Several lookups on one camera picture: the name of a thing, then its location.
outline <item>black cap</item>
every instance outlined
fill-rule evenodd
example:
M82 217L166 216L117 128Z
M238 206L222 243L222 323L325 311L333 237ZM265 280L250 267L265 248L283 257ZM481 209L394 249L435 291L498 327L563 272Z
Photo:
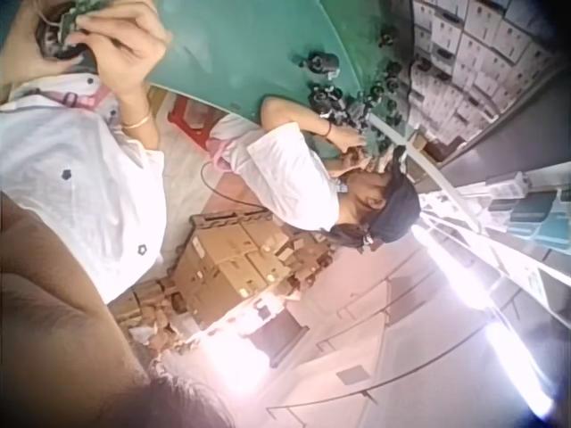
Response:
M409 232L420 217L420 201L414 185L401 171L404 146L394 149L389 169L391 181L385 195L386 205L368 222L368 233L373 240L392 243Z

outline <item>green table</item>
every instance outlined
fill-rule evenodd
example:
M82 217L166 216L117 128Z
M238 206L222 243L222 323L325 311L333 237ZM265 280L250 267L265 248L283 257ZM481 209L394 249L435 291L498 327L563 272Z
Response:
M308 83L327 80L298 62L311 50L322 50L340 59L335 85L346 94L360 91L318 0L160 0L157 6L174 35L151 75L157 86L257 121L266 95L307 104ZM318 150L324 157L337 155L329 144L318 144Z

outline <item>fluorescent light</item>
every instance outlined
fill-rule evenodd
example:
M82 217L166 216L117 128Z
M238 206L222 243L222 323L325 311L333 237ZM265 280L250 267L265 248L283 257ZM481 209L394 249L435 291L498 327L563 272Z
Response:
M488 341L498 354L503 368L529 408L540 419L545 419L553 407L553 400L543 392L534 371L536 366L529 350L517 334L505 325L493 323L485 328Z
M428 231L417 225L411 230L417 240L428 248L430 257L444 272L451 287L469 308L484 310L492 306L490 296L470 270L454 259Z
M205 338L202 346L212 366L235 393L254 391L269 370L269 357L230 330Z

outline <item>green workbench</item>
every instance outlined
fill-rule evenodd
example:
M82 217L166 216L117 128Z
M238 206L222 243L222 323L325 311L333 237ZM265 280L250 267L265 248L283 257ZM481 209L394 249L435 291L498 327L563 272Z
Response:
M155 3L174 38L151 81L254 121L264 96L307 105L308 84L327 81L298 67L312 50L339 57L341 72L333 83L347 95L368 89L393 55L391 49L377 47L381 26L390 20L382 6L388 0ZM337 155L330 144L318 143L317 148L322 157ZM369 149L374 153L376 147Z

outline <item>circuit board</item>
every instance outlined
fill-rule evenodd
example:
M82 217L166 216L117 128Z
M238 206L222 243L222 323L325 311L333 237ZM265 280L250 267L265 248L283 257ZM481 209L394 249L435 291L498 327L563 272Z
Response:
M65 38L78 29L75 20L79 15L103 9L110 2L111 0L75 0L75 6L62 15L58 42L63 44Z

